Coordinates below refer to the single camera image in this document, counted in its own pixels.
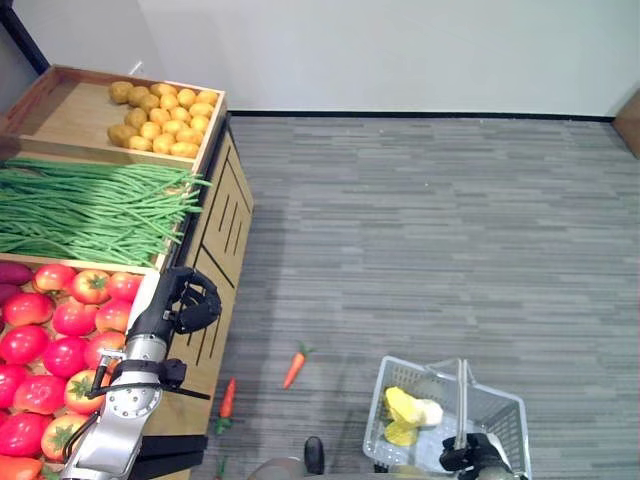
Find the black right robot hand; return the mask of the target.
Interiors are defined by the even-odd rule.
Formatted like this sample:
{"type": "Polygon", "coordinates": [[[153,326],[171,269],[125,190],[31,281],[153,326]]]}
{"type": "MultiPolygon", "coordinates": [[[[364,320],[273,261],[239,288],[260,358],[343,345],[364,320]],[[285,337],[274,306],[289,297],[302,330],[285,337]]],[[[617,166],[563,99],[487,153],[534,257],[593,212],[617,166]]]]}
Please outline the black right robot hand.
{"type": "Polygon", "coordinates": [[[442,468],[455,472],[458,479],[515,479],[506,452],[495,434],[470,433],[464,447],[456,447],[456,438],[442,442],[439,457],[442,468]]]}

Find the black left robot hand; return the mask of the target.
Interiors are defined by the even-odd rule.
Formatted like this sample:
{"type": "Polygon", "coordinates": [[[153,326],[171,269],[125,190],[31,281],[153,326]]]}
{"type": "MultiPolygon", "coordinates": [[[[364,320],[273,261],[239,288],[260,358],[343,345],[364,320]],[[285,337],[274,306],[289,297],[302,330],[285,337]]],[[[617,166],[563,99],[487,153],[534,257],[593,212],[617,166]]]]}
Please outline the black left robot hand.
{"type": "Polygon", "coordinates": [[[205,329],[222,312],[215,284],[191,267],[144,276],[130,310],[126,337],[153,335],[169,344],[175,333],[205,329]]]}

